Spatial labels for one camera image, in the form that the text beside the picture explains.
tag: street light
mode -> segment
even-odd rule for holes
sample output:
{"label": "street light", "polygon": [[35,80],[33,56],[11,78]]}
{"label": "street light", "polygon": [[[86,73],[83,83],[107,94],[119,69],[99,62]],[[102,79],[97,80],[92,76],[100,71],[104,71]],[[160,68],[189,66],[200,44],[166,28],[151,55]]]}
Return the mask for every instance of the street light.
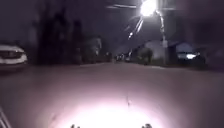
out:
{"label": "street light", "polygon": [[154,13],[156,13],[160,17],[161,34],[163,39],[162,43],[164,48],[164,65],[166,65],[168,61],[168,41],[165,36],[163,13],[158,8],[158,0],[145,0],[144,2],[142,2],[142,5],[140,7],[140,14],[142,15],[142,17],[149,17],[152,16]]}
{"label": "street light", "polygon": [[152,16],[158,10],[157,0],[146,0],[142,3],[140,13],[143,17]]}

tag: road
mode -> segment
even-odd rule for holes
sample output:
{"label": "road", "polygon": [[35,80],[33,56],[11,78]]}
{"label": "road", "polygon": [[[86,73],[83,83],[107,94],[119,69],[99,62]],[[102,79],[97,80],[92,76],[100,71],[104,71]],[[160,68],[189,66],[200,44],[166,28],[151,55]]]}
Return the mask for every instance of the road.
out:
{"label": "road", "polygon": [[0,105],[13,128],[223,128],[223,78],[135,64],[30,67],[1,76]]}

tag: car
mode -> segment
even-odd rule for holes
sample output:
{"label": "car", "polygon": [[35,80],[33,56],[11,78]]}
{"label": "car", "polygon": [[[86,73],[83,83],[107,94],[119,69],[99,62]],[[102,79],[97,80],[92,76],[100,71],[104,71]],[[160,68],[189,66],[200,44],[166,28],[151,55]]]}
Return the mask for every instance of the car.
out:
{"label": "car", "polygon": [[15,45],[0,44],[0,70],[20,68],[26,65],[25,51]]}

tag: bright light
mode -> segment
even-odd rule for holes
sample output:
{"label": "bright light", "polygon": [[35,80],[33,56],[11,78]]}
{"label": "bright light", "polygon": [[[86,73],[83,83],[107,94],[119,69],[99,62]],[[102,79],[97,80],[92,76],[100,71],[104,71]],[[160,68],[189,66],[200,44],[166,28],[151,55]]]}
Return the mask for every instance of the bright light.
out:
{"label": "bright light", "polygon": [[151,16],[157,10],[157,0],[145,0],[141,5],[140,13],[144,17]]}
{"label": "bright light", "polygon": [[79,112],[61,123],[58,128],[69,127],[72,124],[81,128],[141,128],[151,124],[153,128],[162,128],[156,118],[149,118],[139,110],[127,107],[100,105],[92,109],[81,108]]}
{"label": "bright light", "polygon": [[194,54],[187,54],[187,59],[194,59],[196,57],[196,55]]}

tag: white car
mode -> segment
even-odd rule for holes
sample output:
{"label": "white car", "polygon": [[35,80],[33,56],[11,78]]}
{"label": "white car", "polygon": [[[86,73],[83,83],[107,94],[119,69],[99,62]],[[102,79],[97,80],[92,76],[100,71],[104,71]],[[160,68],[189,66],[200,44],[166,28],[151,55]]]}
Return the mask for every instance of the white car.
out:
{"label": "white car", "polygon": [[0,67],[23,65],[27,62],[27,55],[17,46],[0,44]]}

